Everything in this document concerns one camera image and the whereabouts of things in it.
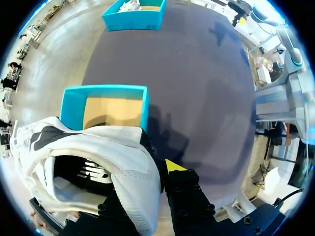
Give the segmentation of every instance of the concrete floor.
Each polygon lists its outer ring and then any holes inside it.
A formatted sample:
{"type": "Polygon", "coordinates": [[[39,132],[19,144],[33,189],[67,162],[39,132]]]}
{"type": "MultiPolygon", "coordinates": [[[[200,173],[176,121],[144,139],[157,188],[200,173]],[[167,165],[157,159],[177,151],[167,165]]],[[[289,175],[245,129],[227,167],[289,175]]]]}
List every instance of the concrete floor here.
{"type": "MultiPolygon", "coordinates": [[[[90,56],[105,29],[100,15],[113,2],[76,0],[49,21],[39,39],[40,46],[31,49],[22,62],[23,74],[11,110],[12,120],[18,120],[19,126],[59,115],[64,89],[82,83],[90,56]]],[[[244,39],[242,42],[250,47],[244,39]]],[[[252,161],[242,187],[249,198],[258,192],[258,188],[251,184],[251,177],[262,161],[265,144],[264,137],[255,139],[252,161]]],[[[25,214],[29,214],[30,196],[14,174],[12,158],[2,160],[1,165],[14,201],[23,206],[25,214]]],[[[174,235],[169,209],[161,209],[155,235],[174,235]]]]}
{"type": "Polygon", "coordinates": [[[12,120],[28,124],[58,116],[66,87],[81,85],[95,44],[105,29],[100,17],[111,0],[76,0],[47,24],[22,62],[23,75],[13,97],[12,120]]]}

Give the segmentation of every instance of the shoe logo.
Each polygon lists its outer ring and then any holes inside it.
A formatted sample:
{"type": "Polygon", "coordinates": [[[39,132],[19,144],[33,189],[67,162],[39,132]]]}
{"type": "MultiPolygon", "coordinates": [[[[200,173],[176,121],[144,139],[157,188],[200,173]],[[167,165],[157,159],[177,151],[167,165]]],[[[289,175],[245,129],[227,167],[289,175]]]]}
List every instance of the shoe logo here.
{"type": "Polygon", "coordinates": [[[89,160],[85,162],[85,166],[82,167],[77,176],[82,178],[89,177],[90,180],[100,183],[112,183],[110,176],[105,172],[104,168],[89,160]]]}

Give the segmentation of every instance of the yellow tape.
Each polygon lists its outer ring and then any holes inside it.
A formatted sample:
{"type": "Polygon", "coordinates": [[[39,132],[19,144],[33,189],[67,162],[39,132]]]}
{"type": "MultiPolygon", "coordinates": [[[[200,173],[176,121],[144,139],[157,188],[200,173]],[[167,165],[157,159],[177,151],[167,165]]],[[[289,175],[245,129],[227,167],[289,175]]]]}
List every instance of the yellow tape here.
{"type": "Polygon", "coordinates": [[[166,162],[168,172],[174,171],[174,170],[179,170],[179,171],[186,171],[187,170],[184,167],[181,167],[180,165],[177,165],[168,159],[165,159],[165,162],[166,162]]]}

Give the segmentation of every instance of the cardboard bottom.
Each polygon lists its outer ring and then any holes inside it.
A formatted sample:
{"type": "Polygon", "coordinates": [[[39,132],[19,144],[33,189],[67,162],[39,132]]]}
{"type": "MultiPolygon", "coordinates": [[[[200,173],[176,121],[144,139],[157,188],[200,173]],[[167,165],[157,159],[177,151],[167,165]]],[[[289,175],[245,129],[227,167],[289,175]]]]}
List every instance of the cardboard bottom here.
{"type": "Polygon", "coordinates": [[[88,97],[83,129],[98,125],[139,126],[142,100],[88,97]]]}
{"type": "Polygon", "coordinates": [[[159,6],[141,6],[142,10],[159,11],[159,6]]]}

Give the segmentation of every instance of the gray table surface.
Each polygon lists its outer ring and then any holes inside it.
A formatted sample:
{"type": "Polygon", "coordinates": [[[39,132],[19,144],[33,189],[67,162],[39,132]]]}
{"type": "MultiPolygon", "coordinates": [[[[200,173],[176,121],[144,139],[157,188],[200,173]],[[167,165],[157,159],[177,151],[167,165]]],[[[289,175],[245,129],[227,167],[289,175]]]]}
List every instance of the gray table surface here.
{"type": "Polygon", "coordinates": [[[159,31],[105,29],[83,84],[147,86],[157,157],[194,168],[216,207],[240,191],[254,141],[255,96],[246,53],[226,17],[169,0],[159,31]]]}

